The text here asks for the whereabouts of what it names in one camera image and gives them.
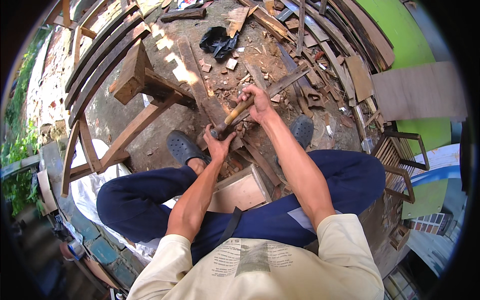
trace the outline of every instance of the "beige t-shirt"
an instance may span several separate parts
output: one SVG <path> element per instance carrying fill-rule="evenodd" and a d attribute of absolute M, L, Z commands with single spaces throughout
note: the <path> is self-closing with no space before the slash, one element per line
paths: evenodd
<path fill-rule="evenodd" d="M 230 238 L 192 266 L 190 242 L 160 241 L 133 299 L 383 299 L 384 286 L 356 215 L 325 218 L 318 253 L 271 240 Z"/>

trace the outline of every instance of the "man's left hand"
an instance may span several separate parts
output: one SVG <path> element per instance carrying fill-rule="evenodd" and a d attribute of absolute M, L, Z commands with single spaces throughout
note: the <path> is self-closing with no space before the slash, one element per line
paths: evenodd
<path fill-rule="evenodd" d="M 230 143 L 237 133 L 232 132 L 224 141 L 219 141 L 210 134 L 211 128 L 212 124 L 208 124 L 205 128 L 204 140 L 208 145 L 208 151 L 210 151 L 212 160 L 223 162 L 227 158 Z"/>

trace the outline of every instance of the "black crocs shoe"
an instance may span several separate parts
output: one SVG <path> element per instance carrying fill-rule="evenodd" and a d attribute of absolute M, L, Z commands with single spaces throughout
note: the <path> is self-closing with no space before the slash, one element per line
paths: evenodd
<path fill-rule="evenodd" d="M 207 165 L 212 161 L 211 157 L 203 154 L 200 148 L 180 130 L 170 132 L 167 137 L 167 148 L 170 154 L 184 166 L 190 158 L 199 158 Z"/>
<path fill-rule="evenodd" d="M 312 141 L 313 137 L 313 121 L 306 115 L 299 115 L 289 127 L 293 137 L 299 142 L 300 146 L 305 150 Z M 278 156 L 275 155 L 275 162 L 278 163 Z"/>

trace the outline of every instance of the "wooden hammer handle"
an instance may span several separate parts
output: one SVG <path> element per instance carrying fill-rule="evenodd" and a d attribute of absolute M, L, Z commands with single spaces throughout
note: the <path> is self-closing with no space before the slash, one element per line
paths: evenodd
<path fill-rule="evenodd" d="M 255 99 L 255 95 L 251 94 L 247 101 L 241 101 L 237 107 L 233 109 L 233 111 L 225 118 L 225 124 L 230 125 L 239 114 L 241 114 L 246 108 L 253 104 L 253 100 Z"/>

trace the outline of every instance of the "forearm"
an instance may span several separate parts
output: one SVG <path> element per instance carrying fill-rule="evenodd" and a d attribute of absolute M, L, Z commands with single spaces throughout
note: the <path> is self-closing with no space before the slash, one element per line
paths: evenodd
<path fill-rule="evenodd" d="M 325 177 L 274 110 L 261 125 L 272 141 L 293 193 L 317 228 L 324 218 L 335 214 Z"/>
<path fill-rule="evenodd" d="M 166 235 L 178 234 L 193 242 L 212 200 L 222 164 L 223 161 L 213 160 L 180 197 L 168 217 Z"/>

